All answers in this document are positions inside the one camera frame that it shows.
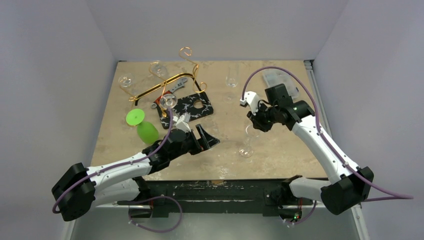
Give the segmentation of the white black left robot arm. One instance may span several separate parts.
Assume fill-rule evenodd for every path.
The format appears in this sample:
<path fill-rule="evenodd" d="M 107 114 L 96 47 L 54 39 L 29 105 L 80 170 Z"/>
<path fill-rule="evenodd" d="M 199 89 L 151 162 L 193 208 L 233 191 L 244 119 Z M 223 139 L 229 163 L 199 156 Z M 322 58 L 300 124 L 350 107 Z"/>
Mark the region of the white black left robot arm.
<path fill-rule="evenodd" d="M 159 172 L 185 154 L 194 156 L 220 143 L 201 124 L 195 127 L 199 138 L 192 130 L 174 128 L 163 139 L 123 160 L 90 167 L 81 162 L 71 165 L 51 189 L 55 199 L 52 212 L 60 214 L 66 222 L 76 220 L 100 204 L 104 190 Z"/>

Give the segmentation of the clear tall wine glass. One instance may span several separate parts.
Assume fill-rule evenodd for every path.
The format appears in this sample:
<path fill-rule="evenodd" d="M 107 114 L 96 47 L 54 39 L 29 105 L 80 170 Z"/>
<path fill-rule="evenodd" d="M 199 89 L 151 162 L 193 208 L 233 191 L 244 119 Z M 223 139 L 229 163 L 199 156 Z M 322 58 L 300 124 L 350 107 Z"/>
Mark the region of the clear tall wine glass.
<path fill-rule="evenodd" d="M 261 131 L 255 129 L 253 124 L 249 124 L 245 128 L 245 135 L 243 139 L 243 144 L 239 147 L 239 154 L 244 158 L 251 157 L 254 152 L 254 144 L 260 138 Z"/>

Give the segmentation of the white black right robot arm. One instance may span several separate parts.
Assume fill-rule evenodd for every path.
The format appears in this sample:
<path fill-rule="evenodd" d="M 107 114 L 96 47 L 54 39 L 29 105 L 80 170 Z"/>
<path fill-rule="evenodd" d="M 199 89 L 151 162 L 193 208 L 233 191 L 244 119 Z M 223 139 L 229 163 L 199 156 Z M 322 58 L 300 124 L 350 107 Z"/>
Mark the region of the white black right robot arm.
<path fill-rule="evenodd" d="M 374 173 L 360 167 L 345 156 L 321 127 L 311 106 L 304 100 L 293 101 L 284 84 L 265 89 L 266 101 L 254 91 L 246 91 L 240 99 L 249 107 L 247 117 L 253 128 L 262 132 L 274 124 L 286 126 L 312 152 L 326 173 L 326 180 L 293 177 L 281 189 L 280 196 L 288 204 L 299 198 L 322 202 L 334 215 L 339 215 L 368 198 Z"/>

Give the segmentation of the clear champagne flute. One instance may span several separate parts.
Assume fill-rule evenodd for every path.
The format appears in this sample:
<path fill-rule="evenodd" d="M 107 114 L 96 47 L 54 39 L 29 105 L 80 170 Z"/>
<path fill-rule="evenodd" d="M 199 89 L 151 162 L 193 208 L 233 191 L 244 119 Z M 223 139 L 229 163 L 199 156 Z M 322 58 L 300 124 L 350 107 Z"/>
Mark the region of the clear champagne flute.
<path fill-rule="evenodd" d="M 227 75 L 225 79 L 226 90 L 227 92 L 223 96 L 225 103 L 231 103 L 234 98 L 234 89 L 239 83 L 239 64 L 235 61 L 232 61 L 228 65 Z"/>

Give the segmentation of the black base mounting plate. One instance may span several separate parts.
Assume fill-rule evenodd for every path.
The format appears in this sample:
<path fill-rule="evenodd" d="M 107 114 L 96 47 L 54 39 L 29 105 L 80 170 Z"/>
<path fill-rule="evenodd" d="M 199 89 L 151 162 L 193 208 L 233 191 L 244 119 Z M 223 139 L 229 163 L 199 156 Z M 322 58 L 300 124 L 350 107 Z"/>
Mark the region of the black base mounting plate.
<path fill-rule="evenodd" d="M 288 179 L 136 180 L 136 196 L 117 204 L 146 205 L 154 218 L 170 213 L 261 214 L 264 217 L 301 218 L 310 199 L 289 193 Z"/>

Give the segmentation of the red handled adjustable wrench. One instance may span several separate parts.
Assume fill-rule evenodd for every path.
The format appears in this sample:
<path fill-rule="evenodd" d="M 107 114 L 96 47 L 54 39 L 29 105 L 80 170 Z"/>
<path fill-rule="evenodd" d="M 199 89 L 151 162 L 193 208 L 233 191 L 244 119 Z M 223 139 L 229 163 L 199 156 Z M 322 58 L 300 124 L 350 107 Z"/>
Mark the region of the red handled adjustable wrench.
<path fill-rule="evenodd" d="M 180 79 L 178 79 L 177 81 L 176 81 L 176 84 L 175 84 L 175 86 L 174 87 L 172 87 L 170 90 L 168 90 L 168 91 L 166 91 L 165 92 L 165 94 L 173 94 L 173 93 L 175 93 L 177 90 L 179 90 L 179 89 L 182 89 L 182 88 L 184 88 L 185 87 L 185 83 L 188 81 L 188 78 L 187 77 L 182 77 L 182 78 L 180 78 Z M 158 106 L 158 104 L 160 103 L 160 99 L 161 99 L 161 97 L 159 96 L 151 105 L 150 105 L 150 108 L 151 109 L 155 109 L 157 106 Z"/>

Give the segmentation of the clear round wine glass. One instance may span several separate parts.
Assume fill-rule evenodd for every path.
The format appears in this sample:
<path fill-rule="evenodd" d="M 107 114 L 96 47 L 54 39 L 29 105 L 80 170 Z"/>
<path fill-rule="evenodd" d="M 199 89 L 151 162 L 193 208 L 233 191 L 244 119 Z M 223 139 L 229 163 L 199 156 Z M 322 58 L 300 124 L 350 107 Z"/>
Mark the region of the clear round wine glass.
<path fill-rule="evenodd" d="M 132 73 L 122 74 L 118 78 L 119 86 L 122 88 L 129 88 L 134 84 L 134 82 L 135 82 L 135 77 Z"/>

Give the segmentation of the clear stemmed glass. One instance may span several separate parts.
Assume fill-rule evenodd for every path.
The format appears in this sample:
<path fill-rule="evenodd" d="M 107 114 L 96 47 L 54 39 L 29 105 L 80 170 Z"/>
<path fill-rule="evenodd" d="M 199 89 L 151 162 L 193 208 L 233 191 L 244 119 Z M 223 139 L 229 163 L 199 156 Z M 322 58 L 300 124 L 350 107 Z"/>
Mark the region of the clear stemmed glass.
<path fill-rule="evenodd" d="M 161 116 L 162 117 L 166 117 L 168 114 L 168 110 L 173 109 L 178 103 L 178 98 L 172 94 L 172 93 L 167 93 L 164 94 L 160 99 L 159 99 L 159 106 L 161 108 Z"/>

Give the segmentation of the green plastic wine glass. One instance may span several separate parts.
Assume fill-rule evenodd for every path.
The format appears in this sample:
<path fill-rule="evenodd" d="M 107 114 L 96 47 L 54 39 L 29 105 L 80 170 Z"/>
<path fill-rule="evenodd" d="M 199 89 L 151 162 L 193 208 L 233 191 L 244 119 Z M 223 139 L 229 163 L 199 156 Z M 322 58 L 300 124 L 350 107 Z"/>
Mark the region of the green plastic wine glass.
<path fill-rule="evenodd" d="M 145 144 L 153 144 L 159 139 L 159 132 L 149 121 L 145 120 L 146 114 L 142 109 L 135 108 L 130 110 L 126 117 L 126 123 L 129 126 L 135 126 L 138 137 Z"/>

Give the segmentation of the short ribbed clear goblet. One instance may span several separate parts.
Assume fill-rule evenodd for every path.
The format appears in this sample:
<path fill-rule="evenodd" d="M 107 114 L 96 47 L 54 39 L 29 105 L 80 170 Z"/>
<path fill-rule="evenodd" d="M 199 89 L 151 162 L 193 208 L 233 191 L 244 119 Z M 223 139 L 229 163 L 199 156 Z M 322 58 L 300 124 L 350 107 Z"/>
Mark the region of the short ribbed clear goblet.
<path fill-rule="evenodd" d="M 149 72 L 157 77 L 166 77 L 168 75 L 166 66 L 160 60 L 150 63 Z"/>

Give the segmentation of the clear plastic screw box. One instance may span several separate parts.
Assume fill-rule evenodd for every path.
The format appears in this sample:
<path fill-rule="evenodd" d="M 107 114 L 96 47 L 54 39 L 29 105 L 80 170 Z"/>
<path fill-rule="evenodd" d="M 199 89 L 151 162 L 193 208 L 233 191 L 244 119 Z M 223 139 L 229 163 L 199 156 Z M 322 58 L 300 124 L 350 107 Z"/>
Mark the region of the clear plastic screw box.
<path fill-rule="evenodd" d="M 292 77 L 284 71 L 278 69 L 265 69 L 262 71 L 262 78 L 268 88 L 284 84 L 288 94 L 296 99 L 299 97 L 299 89 L 296 87 Z"/>

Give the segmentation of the black marbled rack base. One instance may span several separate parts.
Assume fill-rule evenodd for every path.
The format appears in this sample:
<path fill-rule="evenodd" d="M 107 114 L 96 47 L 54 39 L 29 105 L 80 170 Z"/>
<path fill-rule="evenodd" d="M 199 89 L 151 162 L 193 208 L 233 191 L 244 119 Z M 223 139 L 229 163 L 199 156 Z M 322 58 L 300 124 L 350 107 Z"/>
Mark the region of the black marbled rack base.
<path fill-rule="evenodd" d="M 173 115 L 181 116 L 185 113 L 190 115 L 190 122 L 212 115 L 214 108 L 206 92 L 194 93 L 179 98 L 173 108 Z"/>

